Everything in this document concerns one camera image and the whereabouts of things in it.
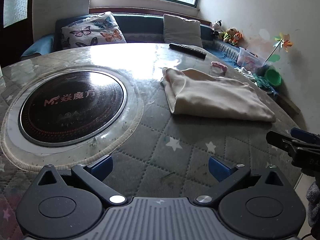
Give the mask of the cow plush toy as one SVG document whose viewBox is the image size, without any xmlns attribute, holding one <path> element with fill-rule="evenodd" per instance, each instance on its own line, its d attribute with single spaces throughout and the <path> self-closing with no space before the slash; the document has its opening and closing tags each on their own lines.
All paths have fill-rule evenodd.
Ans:
<svg viewBox="0 0 320 240">
<path fill-rule="evenodd" d="M 212 25 L 212 30 L 215 36 L 219 35 L 219 33 L 222 33 L 222 21 L 221 20 L 217 20 L 213 23 Z"/>
</svg>

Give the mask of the pink small toy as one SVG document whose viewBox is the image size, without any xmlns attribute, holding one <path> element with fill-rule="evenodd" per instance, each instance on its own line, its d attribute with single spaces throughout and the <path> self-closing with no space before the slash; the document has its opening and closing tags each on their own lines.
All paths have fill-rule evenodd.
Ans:
<svg viewBox="0 0 320 240">
<path fill-rule="evenodd" d="M 211 62 L 211 66 L 212 67 L 216 67 L 216 68 L 220 68 L 223 73 L 226 73 L 227 70 L 228 70 L 226 65 L 224 65 L 224 64 L 222 64 L 221 62 L 218 62 L 218 61 L 212 61 Z"/>
</svg>

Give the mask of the colourful pinwheel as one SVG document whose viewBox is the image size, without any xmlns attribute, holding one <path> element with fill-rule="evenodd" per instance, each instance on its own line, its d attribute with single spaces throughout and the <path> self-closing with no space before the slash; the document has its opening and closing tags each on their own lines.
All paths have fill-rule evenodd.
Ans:
<svg viewBox="0 0 320 240">
<path fill-rule="evenodd" d="M 265 63 L 271 61 L 270 58 L 273 57 L 276 50 L 285 50 L 286 52 L 288 52 L 289 48 L 293 46 L 293 42 L 291 42 L 289 34 L 279 33 L 278 36 L 274 37 L 274 40 L 276 43 L 273 45 L 273 50 L 270 53 L 270 55 L 268 55 L 268 57 L 266 58 Z"/>
</svg>

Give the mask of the cream sweatshirt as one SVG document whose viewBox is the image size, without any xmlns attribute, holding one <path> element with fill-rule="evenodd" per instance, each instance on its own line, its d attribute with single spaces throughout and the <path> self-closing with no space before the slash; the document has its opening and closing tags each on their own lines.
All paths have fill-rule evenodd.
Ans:
<svg viewBox="0 0 320 240">
<path fill-rule="evenodd" d="M 163 87 L 172 114 L 275 122 L 276 115 L 247 83 L 189 68 L 163 68 Z"/>
</svg>

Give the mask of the black remote control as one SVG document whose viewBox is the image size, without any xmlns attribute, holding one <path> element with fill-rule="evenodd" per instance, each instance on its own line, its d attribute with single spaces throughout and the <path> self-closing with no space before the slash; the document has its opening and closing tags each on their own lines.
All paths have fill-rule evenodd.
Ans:
<svg viewBox="0 0 320 240">
<path fill-rule="evenodd" d="M 207 55 L 205 52 L 202 52 L 202 51 L 194 49 L 194 48 L 190 48 L 190 47 L 182 45 L 182 44 L 170 43 L 169 48 L 171 48 L 172 50 L 175 50 L 175 51 L 179 51 L 179 52 L 194 56 L 194 57 L 202 59 L 202 60 L 204 60 Z"/>
</svg>

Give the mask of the orange tiger plush toy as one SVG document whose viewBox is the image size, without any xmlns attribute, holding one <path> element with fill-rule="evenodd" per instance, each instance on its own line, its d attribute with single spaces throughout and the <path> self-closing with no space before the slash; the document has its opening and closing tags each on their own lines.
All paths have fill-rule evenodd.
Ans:
<svg viewBox="0 0 320 240">
<path fill-rule="evenodd" d="M 231 41 L 231 45 L 236 46 L 241 39 L 242 39 L 242 33 L 237 31 L 233 36 L 233 39 Z"/>
</svg>

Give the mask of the clear plastic storage box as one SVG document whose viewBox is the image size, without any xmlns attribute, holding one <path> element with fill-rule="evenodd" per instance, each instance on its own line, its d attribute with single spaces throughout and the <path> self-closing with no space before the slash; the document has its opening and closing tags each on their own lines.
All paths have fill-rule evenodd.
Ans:
<svg viewBox="0 0 320 240">
<path fill-rule="evenodd" d="M 240 47 L 237 64 L 248 71 L 256 72 L 264 65 L 264 61 L 249 50 Z"/>
</svg>

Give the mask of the butterfly print pillow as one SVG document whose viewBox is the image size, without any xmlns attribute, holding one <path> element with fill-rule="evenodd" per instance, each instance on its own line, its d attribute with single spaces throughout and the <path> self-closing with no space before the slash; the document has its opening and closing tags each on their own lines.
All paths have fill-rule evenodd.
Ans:
<svg viewBox="0 0 320 240">
<path fill-rule="evenodd" d="M 74 21 L 61 28 L 62 49 L 114 43 L 126 43 L 126 40 L 110 11 Z"/>
</svg>

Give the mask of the dark wooden door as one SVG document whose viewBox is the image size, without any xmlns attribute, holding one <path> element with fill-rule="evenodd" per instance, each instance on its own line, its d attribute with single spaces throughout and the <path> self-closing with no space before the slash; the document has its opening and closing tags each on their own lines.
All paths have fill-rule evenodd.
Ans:
<svg viewBox="0 0 320 240">
<path fill-rule="evenodd" d="M 1 67 L 20 61 L 33 42 L 33 0 L 1 0 Z"/>
</svg>

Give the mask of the green orange plush toy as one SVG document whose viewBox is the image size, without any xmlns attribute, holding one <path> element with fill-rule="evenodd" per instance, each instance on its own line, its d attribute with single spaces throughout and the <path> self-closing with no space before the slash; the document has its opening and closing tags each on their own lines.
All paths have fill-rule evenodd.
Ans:
<svg viewBox="0 0 320 240">
<path fill-rule="evenodd" d="M 236 28 L 229 28 L 224 32 L 224 36 L 223 36 L 223 41 L 225 43 L 231 43 L 234 35 L 237 33 L 237 29 Z"/>
</svg>

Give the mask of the round induction cooktop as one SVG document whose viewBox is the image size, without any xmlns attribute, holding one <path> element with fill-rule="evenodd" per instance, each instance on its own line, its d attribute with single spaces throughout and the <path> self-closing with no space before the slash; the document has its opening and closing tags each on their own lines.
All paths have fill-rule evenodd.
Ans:
<svg viewBox="0 0 320 240">
<path fill-rule="evenodd" d="M 29 81 L 1 127 L 3 155 L 20 170 L 67 170 L 112 153 L 136 130 L 144 102 L 123 69 L 62 68 Z"/>
</svg>

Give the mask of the white plain pillow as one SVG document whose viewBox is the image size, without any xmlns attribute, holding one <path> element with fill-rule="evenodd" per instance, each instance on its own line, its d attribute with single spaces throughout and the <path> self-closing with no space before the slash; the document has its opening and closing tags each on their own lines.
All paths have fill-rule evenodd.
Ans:
<svg viewBox="0 0 320 240">
<path fill-rule="evenodd" d="M 179 16 L 163 15 L 163 39 L 165 43 L 203 47 L 200 22 Z"/>
</svg>

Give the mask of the green plastic bowl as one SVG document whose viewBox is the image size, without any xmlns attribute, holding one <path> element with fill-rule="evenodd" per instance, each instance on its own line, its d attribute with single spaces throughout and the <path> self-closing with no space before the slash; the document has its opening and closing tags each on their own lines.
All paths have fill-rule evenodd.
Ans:
<svg viewBox="0 0 320 240">
<path fill-rule="evenodd" d="M 281 75 L 273 68 L 266 70 L 264 78 L 273 87 L 279 87 L 282 83 Z"/>
</svg>

